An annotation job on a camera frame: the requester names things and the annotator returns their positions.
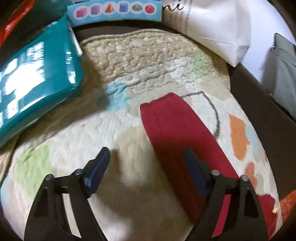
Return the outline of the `dark red small garment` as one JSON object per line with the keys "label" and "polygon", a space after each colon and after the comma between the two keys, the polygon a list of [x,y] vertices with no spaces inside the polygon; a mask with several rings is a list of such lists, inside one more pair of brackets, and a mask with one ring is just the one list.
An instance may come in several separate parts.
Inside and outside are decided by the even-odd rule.
{"label": "dark red small garment", "polygon": [[249,178],[260,202],[268,240],[273,236],[281,221],[278,192],[265,151],[251,125],[236,114],[224,112],[226,126],[222,128],[222,122],[217,121],[216,131],[211,133],[199,114],[174,93],[142,104],[140,116],[160,165],[193,226],[205,198],[196,191],[187,170],[187,149],[226,177]]}

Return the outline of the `blue shapes toy box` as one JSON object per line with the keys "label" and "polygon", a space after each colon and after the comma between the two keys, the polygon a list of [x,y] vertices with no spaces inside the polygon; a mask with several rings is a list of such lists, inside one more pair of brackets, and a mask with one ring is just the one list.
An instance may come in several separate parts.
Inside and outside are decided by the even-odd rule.
{"label": "blue shapes toy box", "polygon": [[67,6],[67,16],[73,27],[123,20],[161,22],[162,10],[161,1],[80,1]]}

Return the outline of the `cream quilted patchwork blanket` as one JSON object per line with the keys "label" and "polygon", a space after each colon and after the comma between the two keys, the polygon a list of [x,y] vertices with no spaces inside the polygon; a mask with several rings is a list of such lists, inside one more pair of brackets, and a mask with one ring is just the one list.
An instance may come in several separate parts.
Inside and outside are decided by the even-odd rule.
{"label": "cream quilted patchwork blanket", "polygon": [[269,236],[282,226],[278,190],[265,150],[230,91],[226,62],[180,35],[140,30],[81,42],[82,94],[57,107],[1,149],[1,205],[23,238],[46,174],[66,176],[102,147],[111,161],[89,199],[109,240],[184,240],[192,225],[157,160],[140,106],[182,97],[210,130],[238,175],[260,196]]}

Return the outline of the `teal cardboard box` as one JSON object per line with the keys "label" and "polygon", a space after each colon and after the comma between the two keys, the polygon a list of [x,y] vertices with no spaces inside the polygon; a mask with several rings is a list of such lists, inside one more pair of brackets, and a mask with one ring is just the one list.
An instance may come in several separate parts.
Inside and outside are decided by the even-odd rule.
{"label": "teal cardboard box", "polygon": [[82,51],[66,15],[1,68],[1,145],[80,92]]}

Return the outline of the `orange floral fabric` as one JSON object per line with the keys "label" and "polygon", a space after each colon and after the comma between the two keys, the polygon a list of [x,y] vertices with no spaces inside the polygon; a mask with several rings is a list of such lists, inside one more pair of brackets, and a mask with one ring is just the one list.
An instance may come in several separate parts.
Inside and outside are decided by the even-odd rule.
{"label": "orange floral fabric", "polygon": [[280,201],[282,222],[285,223],[288,216],[291,214],[296,203],[296,190],[290,192],[284,199]]}

